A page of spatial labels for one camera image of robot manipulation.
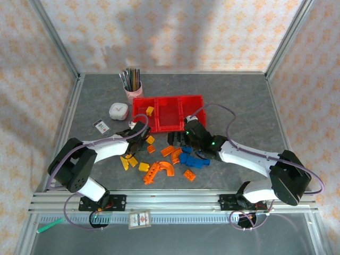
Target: white alarm clock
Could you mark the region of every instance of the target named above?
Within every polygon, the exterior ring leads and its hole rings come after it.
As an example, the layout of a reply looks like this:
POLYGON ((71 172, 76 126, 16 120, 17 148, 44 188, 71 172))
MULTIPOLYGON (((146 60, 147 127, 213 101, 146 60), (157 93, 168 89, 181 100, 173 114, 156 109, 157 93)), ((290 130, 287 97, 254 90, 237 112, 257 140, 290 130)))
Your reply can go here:
POLYGON ((114 103, 113 105, 111 105, 108 113, 111 119, 122 121, 128 116, 129 107, 127 104, 114 103))

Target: orange plastic piece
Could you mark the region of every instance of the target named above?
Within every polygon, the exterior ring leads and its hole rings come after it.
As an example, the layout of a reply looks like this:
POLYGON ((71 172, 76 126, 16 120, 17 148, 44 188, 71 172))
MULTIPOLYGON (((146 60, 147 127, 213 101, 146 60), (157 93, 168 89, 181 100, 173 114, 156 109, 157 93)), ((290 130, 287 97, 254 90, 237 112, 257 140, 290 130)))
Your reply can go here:
POLYGON ((160 153, 163 155, 163 157, 166 157, 168 155, 170 155, 173 151, 175 150, 175 148, 173 146, 168 146, 165 149, 161 150, 160 153))
POLYGON ((151 154, 156 151, 155 147, 153 145, 150 145, 147 147, 148 152, 151 154))
POLYGON ((175 149, 172 154, 171 154, 171 160, 172 160, 172 164, 177 164, 180 162, 179 156, 180 154, 183 153, 181 148, 175 149))
POLYGON ((191 172, 189 169, 185 171, 184 176, 191 182, 196 177, 196 175, 193 172, 191 172))
POLYGON ((155 162, 149 169, 146 176, 144 176, 144 184, 151 184, 154 183, 154 177, 158 173, 158 171, 161 171, 165 169, 167 176, 174 176, 175 175, 175 169, 174 167, 166 161, 161 162, 155 162))

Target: marker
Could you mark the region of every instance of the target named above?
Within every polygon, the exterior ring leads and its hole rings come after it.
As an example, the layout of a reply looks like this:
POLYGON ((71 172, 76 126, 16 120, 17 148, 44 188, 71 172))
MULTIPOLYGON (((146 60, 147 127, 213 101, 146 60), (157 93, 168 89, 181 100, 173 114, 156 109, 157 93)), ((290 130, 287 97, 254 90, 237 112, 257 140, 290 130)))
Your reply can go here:
POLYGON ((41 233, 41 232, 43 232, 45 230, 48 230, 49 228, 54 227, 55 225, 58 225, 59 223, 64 222, 64 221, 65 221, 65 218, 58 219, 58 220, 56 220, 56 221, 54 221, 54 222, 52 222, 52 223, 50 223, 50 224, 40 228, 40 229, 38 229, 37 233, 39 234, 39 233, 41 233))

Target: yellow block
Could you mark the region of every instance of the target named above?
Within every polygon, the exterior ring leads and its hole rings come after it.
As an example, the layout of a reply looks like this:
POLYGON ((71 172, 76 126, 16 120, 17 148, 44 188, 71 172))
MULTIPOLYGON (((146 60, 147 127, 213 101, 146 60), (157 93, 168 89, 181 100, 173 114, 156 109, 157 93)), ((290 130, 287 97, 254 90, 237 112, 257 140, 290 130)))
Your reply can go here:
POLYGON ((149 164, 147 164, 147 163, 140 163, 139 167, 138 167, 138 170, 142 171, 142 172, 147 172, 147 171, 149 171, 149 168, 150 168, 149 164))
POLYGON ((152 136, 149 135, 148 139, 147 139, 147 143, 148 144, 153 144, 153 142, 155 141, 155 138, 153 138, 152 136))
POLYGON ((154 108, 153 107, 151 107, 151 106, 149 106, 148 108, 147 108, 147 116, 152 116, 152 113, 153 113, 153 111, 154 111, 154 108))
POLYGON ((129 169, 129 162, 128 162, 128 160, 126 158, 121 157, 121 161, 122 161, 122 164, 123 164, 123 167, 124 167, 125 171, 128 170, 129 169))
POLYGON ((137 161, 134 157, 128 158, 127 161, 129 162, 129 164, 130 164, 132 167, 135 167, 135 166, 138 165, 138 161, 137 161))

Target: blue block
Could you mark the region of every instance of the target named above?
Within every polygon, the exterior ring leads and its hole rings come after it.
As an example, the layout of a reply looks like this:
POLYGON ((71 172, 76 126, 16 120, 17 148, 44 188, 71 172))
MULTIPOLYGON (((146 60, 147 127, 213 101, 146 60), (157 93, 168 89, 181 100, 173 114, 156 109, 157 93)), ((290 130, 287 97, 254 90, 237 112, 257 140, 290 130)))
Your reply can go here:
POLYGON ((186 161, 188 159, 188 155, 186 153, 181 153, 179 158, 180 158, 180 163, 181 164, 186 164, 186 161))
POLYGON ((193 165, 193 167, 202 169, 202 167, 203 167, 203 160, 202 160, 202 159, 196 158, 196 159, 194 160, 194 165, 193 165))
POLYGON ((190 154, 192 152, 192 148, 191 147, 182 147, 182 151, 190 154))
POLYGON ((188 159, 186 160, 186 166, 195 166, 195 158, 192 156, 188 156, 188 159))
POLYGON ((204 159, 204 160, 203 160, 203 164, 204 164, 205 166, 209 166, 209 165, 210 165, 210 159, 204 159))

